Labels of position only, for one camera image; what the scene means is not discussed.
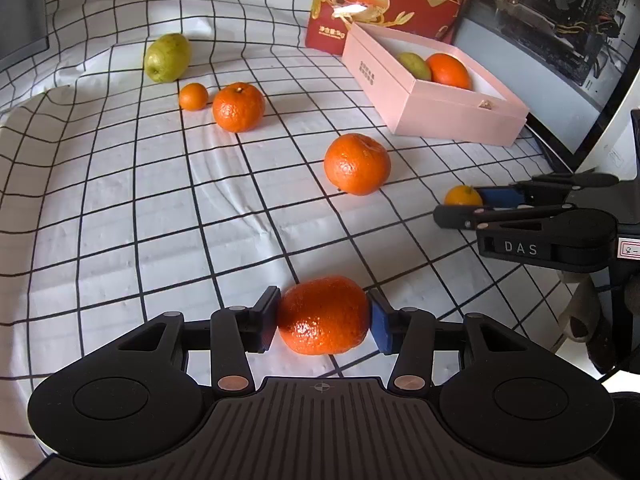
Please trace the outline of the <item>small orange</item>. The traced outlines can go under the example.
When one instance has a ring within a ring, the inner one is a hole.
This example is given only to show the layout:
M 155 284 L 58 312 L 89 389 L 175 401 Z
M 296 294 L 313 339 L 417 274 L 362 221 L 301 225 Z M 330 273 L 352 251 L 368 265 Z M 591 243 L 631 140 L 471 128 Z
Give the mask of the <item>small orange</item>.
M 196 112 L 206 107 L 208 103 L 208 91 L 197 82 L 186 84 L 181 88 L 178 95 L 179 106 L 188 112 Z

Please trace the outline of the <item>large orange in box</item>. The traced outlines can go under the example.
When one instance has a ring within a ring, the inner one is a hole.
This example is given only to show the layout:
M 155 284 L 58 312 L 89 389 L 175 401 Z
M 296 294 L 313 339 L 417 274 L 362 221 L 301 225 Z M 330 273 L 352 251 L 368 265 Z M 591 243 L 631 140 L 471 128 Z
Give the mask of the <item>large orange in box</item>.
M 434 53 L 425 63 L 431 71 L 432 81 L 445 86 L 472 89 L 472 79 L 466 67 L 454 56 Z

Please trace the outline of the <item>green pear in box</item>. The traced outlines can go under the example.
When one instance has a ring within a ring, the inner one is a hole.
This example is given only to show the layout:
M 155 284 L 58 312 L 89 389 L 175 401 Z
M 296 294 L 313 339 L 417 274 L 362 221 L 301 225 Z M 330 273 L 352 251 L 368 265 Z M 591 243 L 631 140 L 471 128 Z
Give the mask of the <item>green pear in box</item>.
M 396 55 L 397 61 L 416 79 L 432 80 L 432 71 L 420 55 L 413 52 L 401 52 Z

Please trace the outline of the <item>tiny orange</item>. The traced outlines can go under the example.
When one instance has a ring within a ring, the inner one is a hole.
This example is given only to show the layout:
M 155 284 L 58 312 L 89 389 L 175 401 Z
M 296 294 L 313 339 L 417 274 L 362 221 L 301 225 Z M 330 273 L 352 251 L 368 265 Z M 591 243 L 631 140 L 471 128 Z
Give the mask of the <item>tiny orange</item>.
M 444 198 L 444 204 L 447 206 L 475 206 L 483 205 L 482 196 L 475 188 L 469 185 L 457 185 L 450 188 Z

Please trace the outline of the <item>dark monitor screen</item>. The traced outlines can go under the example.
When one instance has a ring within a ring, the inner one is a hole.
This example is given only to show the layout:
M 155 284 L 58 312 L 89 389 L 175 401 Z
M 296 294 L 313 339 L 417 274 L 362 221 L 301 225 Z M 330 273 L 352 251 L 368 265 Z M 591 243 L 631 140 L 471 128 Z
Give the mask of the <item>dark monitor screen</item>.
M 0 0 L 0 70 L 49 47 L 46 0 Z

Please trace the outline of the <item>green pear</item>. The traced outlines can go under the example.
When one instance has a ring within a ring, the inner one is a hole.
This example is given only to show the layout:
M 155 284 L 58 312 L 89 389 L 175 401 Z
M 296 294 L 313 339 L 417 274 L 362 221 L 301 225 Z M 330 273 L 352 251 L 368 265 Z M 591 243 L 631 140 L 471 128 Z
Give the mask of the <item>green pear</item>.
M 416 79 L 432 80 L 432 71 L 420 55 L 413 52 L 401 52 L 396 55 L 397 61 Z
M 166 34 L 155 40 L 145 52 L 145 75 L 154 82 L 174 82 L 188 68 L 192 49 L 190 41 L 181 34 Z

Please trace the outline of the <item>large orange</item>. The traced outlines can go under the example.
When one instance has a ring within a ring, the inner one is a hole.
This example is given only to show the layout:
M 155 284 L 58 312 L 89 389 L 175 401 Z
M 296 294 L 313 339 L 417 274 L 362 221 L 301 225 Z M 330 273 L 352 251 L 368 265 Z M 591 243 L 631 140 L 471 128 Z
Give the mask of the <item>large orange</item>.
M 280 337 L 288 348 L 304 356 L 352 350 L 366 338 L 370 323 L 367 295 L 341 275 L 292 286 L 277 308 Z
M 425 63 L 431 71 L 432 81 L 445 86 L 472 89 L 472 79 L 466 67 L 454 56 L 434 53 Z

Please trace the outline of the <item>large orange mid table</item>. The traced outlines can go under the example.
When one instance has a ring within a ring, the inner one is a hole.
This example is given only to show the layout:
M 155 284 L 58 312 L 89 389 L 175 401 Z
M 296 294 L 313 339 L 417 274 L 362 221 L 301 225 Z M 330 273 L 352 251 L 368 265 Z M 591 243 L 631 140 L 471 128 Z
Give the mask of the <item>large orange mid table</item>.
M 361 133 L 346 133 L 326 150 L 323 169 L 328 180 L 345 193 L 368 195 L 390 176 L 392 162 L 386 148 Z

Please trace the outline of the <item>medium orange with stem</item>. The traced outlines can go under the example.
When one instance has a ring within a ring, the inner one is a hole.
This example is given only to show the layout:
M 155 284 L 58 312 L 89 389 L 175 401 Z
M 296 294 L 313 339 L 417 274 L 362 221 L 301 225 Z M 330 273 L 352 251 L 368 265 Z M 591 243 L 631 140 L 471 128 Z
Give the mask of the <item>medium orange with stem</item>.
M 265 98 L 255 86 L 245 82 L 228 84 L 216 93 L 212 106 L 216 124 L 232 133 L 255 128 L 265 113 Z

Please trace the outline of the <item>white black grid tablecloth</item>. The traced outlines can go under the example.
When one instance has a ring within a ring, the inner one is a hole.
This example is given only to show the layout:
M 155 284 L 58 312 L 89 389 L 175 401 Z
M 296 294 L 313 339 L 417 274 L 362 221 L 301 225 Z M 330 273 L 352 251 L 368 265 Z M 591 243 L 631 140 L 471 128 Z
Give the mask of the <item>white black grid tablecloth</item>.
M 551 271 L 482 258 L 440 230 L 459 183 L 544 171 L 528 134 L 510 148 L 394 136 L 336 56 L 304 45 L 311 0 L 47 0 L 46 52 L 1 76 L 1 396 L 168 310 L 189 320 L 250 304 L 269 285 L 329 274 L 396 306 L 457 321 L 482 312 L 542 346 L 570 293 Z M 174 82 L 146 49 L 190 41 Z M 202 110 L 179 91 L 208 91 Z M 220 128 L 234 82 L 265 98 L 260 123 Z M 346 133 L 386 148 L 374 193 L 343 192 L 323 159 Z

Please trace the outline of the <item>pink gift box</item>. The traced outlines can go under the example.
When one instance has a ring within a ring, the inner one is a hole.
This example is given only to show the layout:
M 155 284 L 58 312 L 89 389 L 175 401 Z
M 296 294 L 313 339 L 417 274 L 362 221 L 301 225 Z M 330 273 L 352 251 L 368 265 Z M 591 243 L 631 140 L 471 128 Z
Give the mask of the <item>pink gift box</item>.
M 396 56 L 446 53 L 469 71 L 472 88 L 414 78 Z M 505 84 L 451 44 L 375 25 L 352 26 L 343 64 L 396 136 L 510 146 L 526 123 L 528 107 Z

